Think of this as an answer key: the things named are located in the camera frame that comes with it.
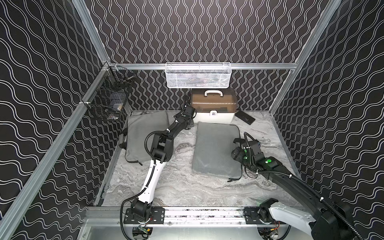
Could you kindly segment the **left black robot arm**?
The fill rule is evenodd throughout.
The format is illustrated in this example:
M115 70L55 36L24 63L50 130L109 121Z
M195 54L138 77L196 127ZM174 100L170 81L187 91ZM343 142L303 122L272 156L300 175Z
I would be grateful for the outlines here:
M151 207L154 199L156 185L160 175L173 156L174 140L182 130L194 126L196 109L186 105L174 115L173 123L163 131L149 133L144 141L144 149L150 156L151 163L148 174L139 193L123 201L131 203L129 215L139 223L144 224L151 220Z

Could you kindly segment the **grey laptop bag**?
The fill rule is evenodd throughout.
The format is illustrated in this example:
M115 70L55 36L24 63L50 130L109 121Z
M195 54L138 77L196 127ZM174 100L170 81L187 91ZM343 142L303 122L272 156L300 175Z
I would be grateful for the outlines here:
M130 164L142 164L151 159L145 150L145 139L153 131L162 131L169 126L165 111L141 112L128 117L123 129L124 142L120 147L126 150L125 159Z
M193 171L229 182L240 180L243 174L241 164L231 157L238 146L234 140L239 137L240 130L235 125L199 122Z

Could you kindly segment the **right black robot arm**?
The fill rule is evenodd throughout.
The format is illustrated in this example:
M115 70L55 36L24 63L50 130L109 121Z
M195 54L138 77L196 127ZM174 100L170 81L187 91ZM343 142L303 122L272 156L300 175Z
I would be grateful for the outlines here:
M305 212L284 207L276 199L264 201L259 206L259 219L262 222L283 222L314 240L352 240L363 237L354 226L352 208L340 201L331 201L290 172L282 162L274 157L266 157L261 144L248 133L243 138L233 140L236 148L231 157L246 170L263 176L278 185L305 209Z

